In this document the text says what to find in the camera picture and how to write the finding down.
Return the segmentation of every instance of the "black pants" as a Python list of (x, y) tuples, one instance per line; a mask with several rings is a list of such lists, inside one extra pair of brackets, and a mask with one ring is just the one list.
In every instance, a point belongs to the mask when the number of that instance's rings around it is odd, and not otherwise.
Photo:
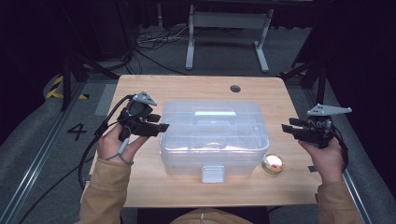
[[(224, 212), (244, 218), (254, 224), (269, 224), (266, 207), (215, 207)], [(169, 224), (176, 218), (195, 210), (196, 208), (139, 208), (137, 210), (138, 224)]]

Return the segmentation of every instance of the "small round container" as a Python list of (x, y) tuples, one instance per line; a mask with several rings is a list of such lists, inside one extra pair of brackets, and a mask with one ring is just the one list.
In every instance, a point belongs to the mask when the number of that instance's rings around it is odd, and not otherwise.
[(277, 175), (283, 171), (285, 162), (278, 155), (270, 153), (262, 158), (262, 167), (271, 175)]

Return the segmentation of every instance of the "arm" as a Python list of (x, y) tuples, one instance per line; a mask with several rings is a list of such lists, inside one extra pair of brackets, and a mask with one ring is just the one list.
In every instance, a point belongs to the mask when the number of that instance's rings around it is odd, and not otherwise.
[(85, 189), (79, 211), (79, 222), (83, 223), (120, 223), (120, 210), (126, 201), (131, 162), (134, 154), (148, 140), (138, 137), (118, 154), (122, 142), (118, 136), (122, 127), (118, 124), (99, 140), (98, 159), (92, 179)]
[(318, 223), (362, 223), (359, 211), (343, 180), (343, 149), (338, 141), (332, 139), (329, 146), (323, 149), (303, 141), (299, 143), (311, 156), (322, 179), (317, 195)]

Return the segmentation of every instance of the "desk foot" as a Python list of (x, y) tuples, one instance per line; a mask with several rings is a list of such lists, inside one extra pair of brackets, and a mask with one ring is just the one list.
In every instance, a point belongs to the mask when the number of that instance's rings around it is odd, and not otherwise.
[(267, 61), (265, 60), (264, 52), (262, 51), (262, 49), (259, 49), (258, 46), (259, 46), (259, 42), (254, 41), (254, 48), (257, 53), (257, 58), (259, 59), (260, 62), (260, 67), (262, 68), (262, 72), (268, 73), (270, 69), (268, 68)]
[(186, 58), (186, 70), (192, 70), (192, 64), (194, 62), (194, 41), (189, 44), (187, 48), (187, 58)]

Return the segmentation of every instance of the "plastic storage container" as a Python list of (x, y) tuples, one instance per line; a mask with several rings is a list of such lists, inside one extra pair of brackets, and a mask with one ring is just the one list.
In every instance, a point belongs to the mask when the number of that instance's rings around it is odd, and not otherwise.
[(219, 183), (248, 175), (269, 147), (260, 106), (248, 101), (170, 101), (163, 106), (161, 157), (169, 175)]

